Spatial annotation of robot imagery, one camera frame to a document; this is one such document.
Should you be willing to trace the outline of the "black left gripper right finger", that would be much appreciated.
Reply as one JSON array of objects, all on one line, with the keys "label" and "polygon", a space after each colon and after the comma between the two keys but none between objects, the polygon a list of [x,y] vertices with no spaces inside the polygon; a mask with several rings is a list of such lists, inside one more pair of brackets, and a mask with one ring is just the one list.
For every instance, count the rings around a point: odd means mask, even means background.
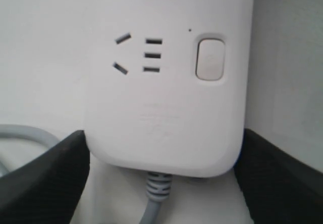
[{"label": "black left gripper right finger", "polygon": [[234,174],[254,223],[322,223],[322,172],[251,129]]}]

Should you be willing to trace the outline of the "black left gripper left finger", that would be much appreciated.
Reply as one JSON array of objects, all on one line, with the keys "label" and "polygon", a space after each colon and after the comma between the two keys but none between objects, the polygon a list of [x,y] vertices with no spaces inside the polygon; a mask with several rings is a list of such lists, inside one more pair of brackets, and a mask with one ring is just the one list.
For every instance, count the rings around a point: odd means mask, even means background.
[{"label": "black left gripper left finger", "polygon": [[1,177],[1,223],[70,223],[90,171],[84,131]]}]

